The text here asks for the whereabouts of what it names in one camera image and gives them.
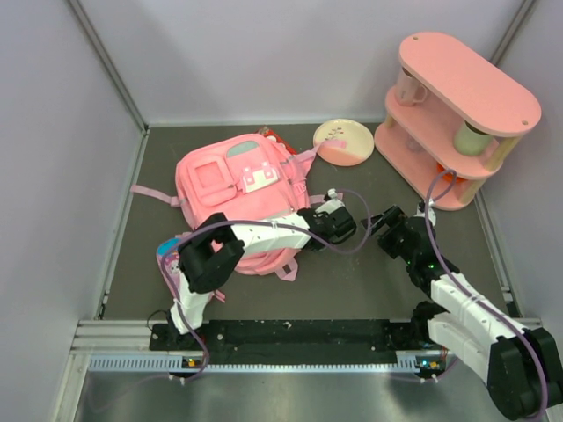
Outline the pink student backpack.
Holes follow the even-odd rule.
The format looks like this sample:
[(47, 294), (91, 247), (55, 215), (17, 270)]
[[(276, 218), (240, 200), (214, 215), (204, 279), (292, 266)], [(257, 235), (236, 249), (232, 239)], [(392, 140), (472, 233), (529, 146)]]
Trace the pink student backpack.
[(323, 195), (307, 192), (316, 155), (316, 149), (290, 154), (263, 135), (239, 135), (186, 154), (176, 165), (175, 196), (139, 185), (131, 192), (179, 207), (192, 229), (214, 213), (230, 220), (274, 219), (324, 202)]

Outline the red comic book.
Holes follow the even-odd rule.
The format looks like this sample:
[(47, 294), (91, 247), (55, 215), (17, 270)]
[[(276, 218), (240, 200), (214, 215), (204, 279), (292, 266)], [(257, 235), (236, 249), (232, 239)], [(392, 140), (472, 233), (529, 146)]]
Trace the red comic book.
[(272, 128), (261, 127), (258, 129), (257, 133), (259, 135), (263, 135), (264, 137), (266, 137), (272, 142), (281, 144), (281, 146), (283, 146), (290, 154), (295, 155), (296, 151), (285, 140), (283, 140)]

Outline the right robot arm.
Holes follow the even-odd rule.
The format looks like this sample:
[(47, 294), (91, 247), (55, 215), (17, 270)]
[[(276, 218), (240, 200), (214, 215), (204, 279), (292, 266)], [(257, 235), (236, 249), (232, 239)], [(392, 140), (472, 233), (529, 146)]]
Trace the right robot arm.
[(486, 385), (499, 412), (531, 418), (562, 402), (557, 343), (543, 327), (531, 329), (480, 294), (435, 244), (435, 213), (420, 203), (408, 216), (398, 206), (362, 220), (391, 258), (401, 258), (411, 282), (428, 300), (413, 311), (413, 342), (452, 351)]

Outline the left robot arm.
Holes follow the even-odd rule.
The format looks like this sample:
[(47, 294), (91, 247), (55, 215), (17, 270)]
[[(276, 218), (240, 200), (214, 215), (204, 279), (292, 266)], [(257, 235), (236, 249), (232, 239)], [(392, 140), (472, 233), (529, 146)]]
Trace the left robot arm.
[(325, 205), (261, 221), (216, 213), (196, 231), (170, 240), (159, 265), (172, 292), (171, 341), (184, 349), (197, 343), (205, 307), (242, 258), (284, 249), (334, 250), (355, 234), (357, 225), (340, 200)]

